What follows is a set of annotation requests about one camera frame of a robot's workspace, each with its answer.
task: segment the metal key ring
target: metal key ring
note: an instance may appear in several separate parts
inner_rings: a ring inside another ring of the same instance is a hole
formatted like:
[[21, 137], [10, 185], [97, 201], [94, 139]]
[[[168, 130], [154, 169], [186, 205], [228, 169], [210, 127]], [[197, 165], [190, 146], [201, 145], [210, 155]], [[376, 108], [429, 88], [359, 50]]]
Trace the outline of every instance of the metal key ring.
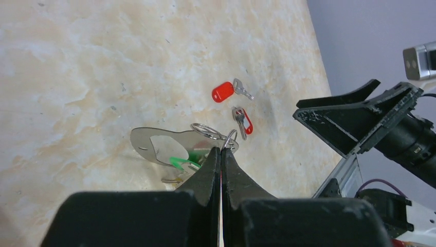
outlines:
[[234, 139], [236, 140], [236, 137], [238, 136], [238, 131], [237, 130], [231, 130], [230, 133], [228, 134], [228, 136], [226, 137], [226, 140], [224, 141], [223, 147], [221, 148], [221, 150], [223, 150], [224, 148], [226, 148], [227, 144], [229, 144], [231, 139], [231, 136], [234, 135]]
[[203, 135], [207, 138], [213, 139], [213, 140], [225, 140], [226, 136], [221, 134], [220, 132], [218, 132], [217, 130], [201, 124], [201, 123], [192, 123], [191, 124], [191, 129], [195, 132], [197, 132], [200, 135]]

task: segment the marble surface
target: marble surface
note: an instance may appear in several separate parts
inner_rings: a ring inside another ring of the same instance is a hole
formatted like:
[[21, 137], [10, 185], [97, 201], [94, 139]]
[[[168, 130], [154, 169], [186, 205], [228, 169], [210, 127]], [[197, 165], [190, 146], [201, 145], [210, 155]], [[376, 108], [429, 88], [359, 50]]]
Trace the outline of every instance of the marble surface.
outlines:
[[[254, 101], [211, 91], [244, 82]], [[339, 156], [292, 118], [330, 94], [305, 1], [2, 0], [0, 246], [36, 246], [82, 190], [168, 189], [135, 127], [254, 132], [240, 166], [277, 197], [309, 197]]]

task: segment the gray wall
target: gray wall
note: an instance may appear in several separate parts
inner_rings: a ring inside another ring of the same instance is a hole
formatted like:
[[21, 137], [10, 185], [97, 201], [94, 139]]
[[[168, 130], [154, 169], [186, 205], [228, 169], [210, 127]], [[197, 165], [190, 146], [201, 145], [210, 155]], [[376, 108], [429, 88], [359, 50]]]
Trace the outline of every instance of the gray wall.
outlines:
[[[347, 93], [373, 78], [382, 84], [371, 96], [407, 81], [403, 49], [436, 41], [435, 0], [307, 2], [333, 95]], [[436, 123], [436, 99], [421, 98], [413, 113]], [[364, 181], [385, 179], [410, 199], [436, 209], [436, 189], [377, 150], [358, 160]], [[368, 187], [389, 190], [380, 183]]]

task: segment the red key tag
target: red key tag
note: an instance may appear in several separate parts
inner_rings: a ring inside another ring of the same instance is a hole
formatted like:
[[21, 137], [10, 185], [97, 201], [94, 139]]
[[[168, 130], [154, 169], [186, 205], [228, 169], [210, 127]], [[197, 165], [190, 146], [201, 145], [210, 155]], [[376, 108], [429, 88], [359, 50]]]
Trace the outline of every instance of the red key tag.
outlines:
[[232, 96], [233, 93], [233, 84], [227, 81], [212, 90], [212, 99], [217, 103], [221, 103]]
[[242, 108], [242, 110], [244, 111], [244, 115], [245, 115], [245, 118], [244, 118], [245, 133], [247, 135], [249, 135], [249, 134], [253, 133], [253, 124], [251, 123], [251, 120], [248, 117], [247, 112], [245, 111], [245, 109]]

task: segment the cable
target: cable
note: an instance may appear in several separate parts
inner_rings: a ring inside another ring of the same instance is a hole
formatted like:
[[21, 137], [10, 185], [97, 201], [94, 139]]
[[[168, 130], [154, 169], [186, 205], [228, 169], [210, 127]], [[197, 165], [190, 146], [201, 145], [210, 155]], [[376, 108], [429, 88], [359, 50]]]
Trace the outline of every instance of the cable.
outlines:
[[436, 98], [436, 94], [423, 94], [420, 97], [434, 97], [434, 98]]
[[373, 182], [384, 183], [384, 184], [388, 185], [389, 187], [391, 187], [393, 190], [395, 190], [400, 196], [407, 198], [407, 196], [403, 192], [401, 192], [401, 190], [399, 190], [397, 187], [395, 187], [395, 185], [393, 185], [393, 184], [391, 184], [388, 181], [383, 180], [383, 179], [371, 179], [371, 180], [364, 182], [364, 184], [362, 184], [362, 186], [357, 190], [356, 195], [357, 195], [357, 193], [362, 191], [363, 188], [365, 188], [368, 184], [373, 183]]

